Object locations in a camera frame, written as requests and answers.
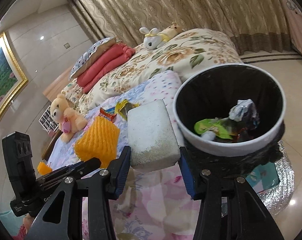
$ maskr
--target curtain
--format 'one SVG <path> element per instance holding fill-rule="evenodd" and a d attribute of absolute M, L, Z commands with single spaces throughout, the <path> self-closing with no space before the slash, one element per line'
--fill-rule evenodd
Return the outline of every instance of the curtain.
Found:
<path fill-rule="evenodd" d="M 227 34 L 239 54 L 290 50 L 280 0 L 68 0 L 96 40 L 115 36 L 142 43 L 140 27 L 160 30 L 178 22 L 184 30 L 209 28 Z"/>

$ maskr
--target small orange foam piece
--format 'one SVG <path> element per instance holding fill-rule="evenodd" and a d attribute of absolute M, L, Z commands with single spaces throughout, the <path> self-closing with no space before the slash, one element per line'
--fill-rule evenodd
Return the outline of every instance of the small orange foam piece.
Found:
<path fill-rule="evenodd" d="M 75 154 L 81 161 L 99 158 L 101 168 L 107 168 L 110 161 L 116 158 L 119 134 L 120 129 L 115 124 L 97 116 L 82 138 L 75 142 Z"/>
<path fill-rule="evenodd" d="M 52 172 L 52 168 L 50 168 L 48 165 L 46 165 L 44 162 L 39 162 L 38 165 L 38 172 L 40 173 L 40 175 L 46 175 L 50 172 Z"/>

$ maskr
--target red snack wrapper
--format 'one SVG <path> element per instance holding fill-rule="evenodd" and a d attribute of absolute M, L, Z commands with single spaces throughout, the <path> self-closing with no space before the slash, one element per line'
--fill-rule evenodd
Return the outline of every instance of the red snack wrapper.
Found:
<path fill-rule="evenodd" d="M 107 113 L 102 107 L 100 108 L 99 116 L 104 117 L 105 119 L 114 122 L 116 114 L 109 114 Z"/>

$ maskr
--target blue gripper pad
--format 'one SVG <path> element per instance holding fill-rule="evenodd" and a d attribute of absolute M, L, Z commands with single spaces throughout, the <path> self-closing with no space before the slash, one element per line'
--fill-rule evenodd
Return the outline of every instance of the blue gripper pad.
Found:
<path fill-rule="evenodd" d="M 125 146 L 118 159 L 112 160 L 107 168 L 111 173 L 108 188 L 109 199 L 117 200 L 122 194 L 130 169 L 131 148 Z"/>
<path fill-rule="evenodd" d="M 195 197 L 194 179 L 190 167 L 188 166 L 188 163 L 183 155 L 182 150 L 180 150 L 180 152 L 181 152 L 181 158 L 178 161 L 178 163 L 183 177 L 184 185 L 186 186 L 187 193 L 191 196 L 192 199 L 194 199 Z"/>

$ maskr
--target landscape painting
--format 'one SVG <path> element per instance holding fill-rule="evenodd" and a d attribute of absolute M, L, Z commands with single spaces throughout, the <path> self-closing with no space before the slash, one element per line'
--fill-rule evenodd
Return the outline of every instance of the landscape painting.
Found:
<path fill-rule="evenodd" d="M 0 35 L 0 119 L 27 78 L 16 61 L 5 33 Z"/>

